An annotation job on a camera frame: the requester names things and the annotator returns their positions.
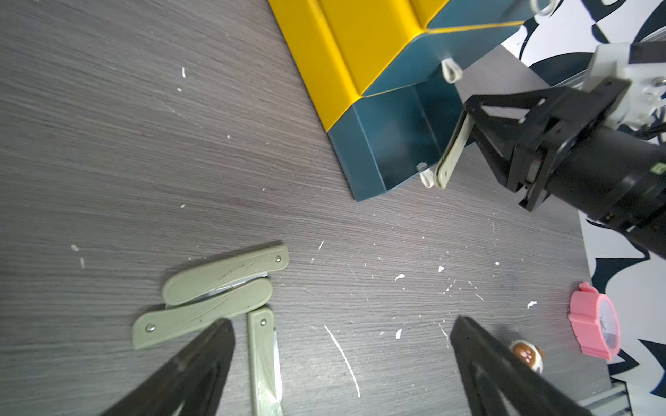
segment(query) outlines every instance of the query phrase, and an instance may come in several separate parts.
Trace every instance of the clock face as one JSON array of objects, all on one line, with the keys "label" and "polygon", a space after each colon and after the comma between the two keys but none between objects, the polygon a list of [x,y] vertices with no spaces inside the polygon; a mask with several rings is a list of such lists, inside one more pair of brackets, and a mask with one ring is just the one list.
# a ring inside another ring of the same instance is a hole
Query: clock face
[{"label": "clock face", "polygon": [[599,305],[599,324],[601,326],[601,334],[603,340],[609,349],[617,347],[617,322],[615,321],[615,314],[613,307],[606,300],[602,299]]}]

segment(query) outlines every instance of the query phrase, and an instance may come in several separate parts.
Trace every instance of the white scratch mark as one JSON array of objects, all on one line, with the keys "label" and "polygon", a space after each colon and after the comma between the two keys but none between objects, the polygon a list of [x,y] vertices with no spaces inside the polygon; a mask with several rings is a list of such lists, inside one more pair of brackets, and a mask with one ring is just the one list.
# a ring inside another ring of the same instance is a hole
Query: white scratch mark
[{"label": "white scratch mark", "polygon": [[440,329],[442,330],[442,334],[446,337],[446,348],[449,348],[449,336],[446,335],[446,332],[444,332],[444,328],[442,328],[442,325],[440,324]]},{"label": "white scratch mark", "polygon": [[173,108],[171,108],[171,107],[169,107],[168,105],[166,105],[166,104],[164,103],[164,101],[161,101],[161,103],[162,103],[163,106],[167,107],[169,110],[171,110],[172,113],[174,113],[174,114],[177,115],[178,117],[183,117],[185,120],[191,122],[193,125],[195,125],[195,126],[201,128],[201,124],[199,124],[199,123],[197,123],[197,122],[194,122],[194,121],[191,121],[189,118],[185,117],[184,115],[182,115],[182,114],[179,113],[178,111],[175,111]]},{"label": "white scratch mark", "polygon": [[328,332],[328,335],[331,336],[331,339],[333,340],[333,343],[335,344],[336,347],[340,350],[340,353],[342,354],[342,359],[344,359],[344,363],[347,365],[347,368],[349,369],[349,373],[352,375],[352,380],[354,380],[354,385],[356,386],[356,395],[360,398],[361,397],[361,391],[358,388],[358,383],[356,382],[356,376],[354,375],[354,372],[352,371],[352,366],[349,364],[349,361],[347,360],[347,356],[344,355],[344,351],[342,351],[342,347],[340,347],[340,344],[338,343],[338,340],[335,339],[331,331],[328,330],[328,327],[324,325],[324,328],[326,328],[326,332]]}]

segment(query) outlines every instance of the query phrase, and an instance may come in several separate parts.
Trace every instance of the white clip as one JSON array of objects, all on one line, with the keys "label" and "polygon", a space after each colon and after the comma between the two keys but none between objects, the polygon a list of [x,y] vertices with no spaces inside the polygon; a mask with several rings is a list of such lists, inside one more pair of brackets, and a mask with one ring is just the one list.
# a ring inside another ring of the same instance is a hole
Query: white clip
[{"label": "white clip", "polygon": [[432,169],[428,168],[428,164],[421,162],[416,165],[416,168],[420,170],[418,176],[421,178],[421,183],[426,188],[430,189],[435,186],[435,174]]},{"label": "white clip", "polygon": [[442,61],[442,75],[447,83],[453,84],[462,79],[462,68],[453,58],[444,59]]},{"label": "white clip", "polygon": [[539,0],[529,0],[529,8],[532,9],[532,13],[538,16],[548,16],[550,13],[553,13],[555,11],[555,8],[557,7],[557,4],[559,3],[558,0],[550,0],[550,3],[548,3],[548,6],[545,9],[542,9],[539,6]]}]

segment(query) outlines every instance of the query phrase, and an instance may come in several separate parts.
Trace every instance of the brown toy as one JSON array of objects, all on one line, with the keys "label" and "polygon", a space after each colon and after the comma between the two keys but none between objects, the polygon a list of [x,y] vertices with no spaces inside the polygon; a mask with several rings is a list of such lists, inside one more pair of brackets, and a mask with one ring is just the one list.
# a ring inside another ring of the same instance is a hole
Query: brown toy
[{"label": "brown toy", "polygon": [[543,372],[543,351],[541,348],[520,339],[512,342],[509,349],[537,374]]}]

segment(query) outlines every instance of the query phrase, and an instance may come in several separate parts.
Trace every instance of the wood grain surface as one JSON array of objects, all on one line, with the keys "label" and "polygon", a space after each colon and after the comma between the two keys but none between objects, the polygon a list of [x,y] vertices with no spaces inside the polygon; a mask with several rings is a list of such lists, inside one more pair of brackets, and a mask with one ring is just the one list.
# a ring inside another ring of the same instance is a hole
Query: wood grain surface
[{"label": "wood grain surface", "polygon": [[[0,56],[0,413],[106,409],[191,339],[132,349],[169,276],[275,242],[286,415],[468,414],[459,314],[538,344],[574,399],[608,387],[567,320],[576,211],[522,210],[475,146],[445,192],[353,201],[266,0],[5,2]],[[501,61],[486,73],[538,87]],[[219,414],[250,415],[234,327]]]}]

